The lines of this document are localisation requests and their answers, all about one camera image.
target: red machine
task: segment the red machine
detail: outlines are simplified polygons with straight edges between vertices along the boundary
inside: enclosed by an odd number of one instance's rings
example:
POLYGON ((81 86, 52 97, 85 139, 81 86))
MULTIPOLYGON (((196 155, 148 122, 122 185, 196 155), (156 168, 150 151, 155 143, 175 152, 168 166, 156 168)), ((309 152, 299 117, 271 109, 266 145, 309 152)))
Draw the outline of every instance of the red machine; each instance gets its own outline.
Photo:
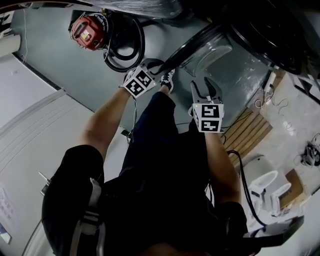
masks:
POLYGON ((105 46, 105 28, 96 16, 78 18, 71 29, 71 37, 80 46, 98 50, 105 46))

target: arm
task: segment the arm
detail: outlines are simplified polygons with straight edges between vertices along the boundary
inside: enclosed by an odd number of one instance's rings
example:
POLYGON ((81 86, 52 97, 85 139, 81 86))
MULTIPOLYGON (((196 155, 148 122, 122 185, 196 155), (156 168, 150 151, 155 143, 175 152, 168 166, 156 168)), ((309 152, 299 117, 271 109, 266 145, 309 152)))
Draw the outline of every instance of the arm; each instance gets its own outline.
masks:
POLYGON ((240 178, 217 133, 205 133, 210 183, 215 205, 241 203, 240 178))
POLYGON ((78 145, 93 146, 105 160, 107 149, 116 134, 130 96, 125 88, 119 88, 112 98, 90 118, 78 145))

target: dark pants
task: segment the dark pants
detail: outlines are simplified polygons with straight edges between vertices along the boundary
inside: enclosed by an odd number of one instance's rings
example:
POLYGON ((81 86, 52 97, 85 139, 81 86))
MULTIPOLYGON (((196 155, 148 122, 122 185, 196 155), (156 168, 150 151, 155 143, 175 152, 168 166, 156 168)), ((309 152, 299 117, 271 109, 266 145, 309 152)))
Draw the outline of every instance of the dark pants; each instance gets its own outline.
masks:
POLYGON ((209 180, 204 133, 198 132, 194 119, 189 131, 178 133, 175 103, 157 92, 136 123, 124 158, 122 171, 144 170, 159 173, 173 182, 205 188, 209 180))

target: foot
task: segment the foot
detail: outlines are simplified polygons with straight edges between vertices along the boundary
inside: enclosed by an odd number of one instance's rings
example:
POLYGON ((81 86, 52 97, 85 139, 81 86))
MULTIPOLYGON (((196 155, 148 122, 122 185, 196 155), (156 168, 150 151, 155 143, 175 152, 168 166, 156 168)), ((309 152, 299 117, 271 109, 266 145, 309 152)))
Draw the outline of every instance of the foot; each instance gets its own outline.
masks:
POLYGON ((165 74, 161 77, 161 86, 167 86, 169 89, 169 94, 174 88, 174 83, 172 82, 172 77, 175 74, 175 70, 171 70, 168 74, 165 74))

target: black and white pattern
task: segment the black and white pattern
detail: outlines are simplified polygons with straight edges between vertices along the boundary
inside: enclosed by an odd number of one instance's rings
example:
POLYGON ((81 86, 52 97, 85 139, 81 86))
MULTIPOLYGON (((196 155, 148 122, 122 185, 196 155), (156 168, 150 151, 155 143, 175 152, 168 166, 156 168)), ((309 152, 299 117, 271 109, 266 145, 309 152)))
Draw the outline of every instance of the black and white pattern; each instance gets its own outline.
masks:
POLYGON ((219 105, 202 105, 202 114, 203 118, 219 118, 219 105))
POLYGON ((151 83, 151 78, 142 70, 140 71, 140 73, 136 76, 136 78, 140 81, 140 83, 142 83, 146 88, 148 87, 148 85, 150 85, 151 83))
POLYGON ((134 79, 125 86, 134 96, 139 95, 145 90, 137 81, 134 79))
POLYGON ((197 115, 197 112, 196 111, 193 111, 193 116, 194 116, 194 121, 196 123, 196 126, 198 126, 199 124, 199 118, 198 118, 198 115, 197 115))
POLYGON ((219 128, 218 120, 202 120, 201 131, 202 132, 217 132, 219 128))

